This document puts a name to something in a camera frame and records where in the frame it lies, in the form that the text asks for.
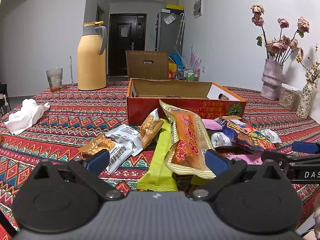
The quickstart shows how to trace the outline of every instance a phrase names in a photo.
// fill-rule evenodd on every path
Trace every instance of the refrigerator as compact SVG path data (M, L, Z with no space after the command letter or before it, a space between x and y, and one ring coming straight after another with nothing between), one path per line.
M182 54L182 44L180 44L180 38L178 44L176 44L180 21L182 15L175 14L176 19L170 24L166 24L164 19L170 16L170 13L159 12L156 25L156 51L167 51L169 53Z

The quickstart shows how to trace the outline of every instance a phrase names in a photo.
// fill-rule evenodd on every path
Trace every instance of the geometric pattern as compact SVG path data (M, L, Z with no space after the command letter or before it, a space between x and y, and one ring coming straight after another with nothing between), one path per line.
M109 82L106 88L97 91L80 91L77 84L63 85L63 90L56 93L47 89L34 99L38 104L49 102L50 109L19 136L10 134L3 124L9 114L2 118L0 210L14 226L12 200L32 169L46 158L56 164L67 162L80 154L79 147L99 133L127 123L127 88L128 82ZM278 133L282 140L279 152L300 155L292 151L292 142L315 142L320 139L320 126L313 119L300 119L294 112L281 108L277 101L262 98L258 91L229 89L247 100L244 122ZM129 157L112 175L104 170L99 177L124 193L136 190L137 180L148 171L152 156L153 151L143 151L136 157ZM303 222L314 210L313 202L319 185L293 186L304 202ZM0 227L2 239L8 239L8 236Z

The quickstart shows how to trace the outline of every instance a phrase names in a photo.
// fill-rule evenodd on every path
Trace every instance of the gray handle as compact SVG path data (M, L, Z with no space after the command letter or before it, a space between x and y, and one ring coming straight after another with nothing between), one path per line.
M102 44L99 55L102 55L107 44L107 28L105 26L95 27L96 30L102 30Z

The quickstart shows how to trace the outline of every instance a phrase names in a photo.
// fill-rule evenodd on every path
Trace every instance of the yellow thermos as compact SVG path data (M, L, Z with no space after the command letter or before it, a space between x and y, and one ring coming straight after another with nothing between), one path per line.
M77 49L79 90L97 90L106 87L107 28L103 22L84 24Z

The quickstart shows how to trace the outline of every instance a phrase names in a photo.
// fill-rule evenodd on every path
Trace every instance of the vase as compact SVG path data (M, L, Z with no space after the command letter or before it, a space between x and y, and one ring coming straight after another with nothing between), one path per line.
M260 95L262 97L269 100L276 100L279 98L282 83L282 69L283 65L281 63L275 60L266 59L261 78L263 86Z
M312 96L313 96L313 83L307 81L306 85L303 87L302 95L297 108L297 116L302 119L306 119L308 117Z

